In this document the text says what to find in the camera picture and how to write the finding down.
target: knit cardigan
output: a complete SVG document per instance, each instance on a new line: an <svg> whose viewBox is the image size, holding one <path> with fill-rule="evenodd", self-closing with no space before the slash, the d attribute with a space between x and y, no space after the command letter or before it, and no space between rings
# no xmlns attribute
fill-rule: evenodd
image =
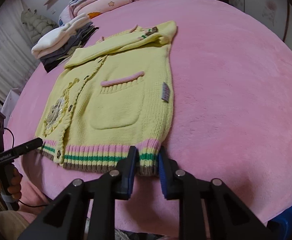
<svg viewBox="0 0 292 240"><path fill-rule="evenodd" d="M76 49L39 122L39 152L64 168L107 172L135 145L140 174L156 174L173 116L168 56L175 33L174 21L137 26Z"/></svg>

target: white curtain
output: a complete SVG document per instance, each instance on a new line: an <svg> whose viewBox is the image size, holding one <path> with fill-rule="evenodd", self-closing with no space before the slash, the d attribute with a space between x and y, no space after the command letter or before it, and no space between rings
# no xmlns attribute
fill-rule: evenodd
<svg viewBox="0 0 292 240"><path fill-rule="evenodd" d="M6 0L0 8L0 100L12 88L22 91L38 65L32 43L20 20L21 0Z"/></svg>

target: ribbed hem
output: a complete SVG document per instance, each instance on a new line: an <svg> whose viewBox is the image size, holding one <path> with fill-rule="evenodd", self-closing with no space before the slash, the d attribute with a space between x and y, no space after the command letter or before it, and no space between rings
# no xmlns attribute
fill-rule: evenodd
<svg viewBox="0 0 292 240"><path fill-rule="evenodd" d="M38 152L54 160L56 141L44 140ZM126 158L130 145L91 145L65 148L62 166L70 170L106 173L113 170L119 160ZM160 143L156 139L147 139L136 145L139 150L138 173L142 176L157 174L157 154Z"/></svg>

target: pink pocket trim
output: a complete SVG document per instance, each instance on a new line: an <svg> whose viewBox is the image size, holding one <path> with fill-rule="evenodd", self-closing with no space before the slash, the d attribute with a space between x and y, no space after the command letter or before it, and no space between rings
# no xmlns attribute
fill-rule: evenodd
<svg viewBox="0 0 292 240"><path fill-rule="evenodd" d="M136 74L131 75L131 76L126 77L126 78L119 78L119 79L114 79L114 80L110 80L110 81L102 81L101 86L102 87L109 87L109 86L118 85L121 83L130 82L130 81L133 81L139 77L142 77L143 75L145 75L145 72L140 71L140 72L137 72Z"/></svg>

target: white folded garment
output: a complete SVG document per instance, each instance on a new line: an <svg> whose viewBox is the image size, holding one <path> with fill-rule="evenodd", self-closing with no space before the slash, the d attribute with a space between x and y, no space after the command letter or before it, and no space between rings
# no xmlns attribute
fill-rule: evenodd
<svg viewBox="0 0 292 240"><path fill-rule="evenodd" d="M51 30L49 33L45 34L35 46L33 46L31 54L33 54L35 58L41 58L57 49L60 49L66 44L71 35L76 34L76 30L90 21L90 18L85 13L82 13L64 26Z"/></svg>

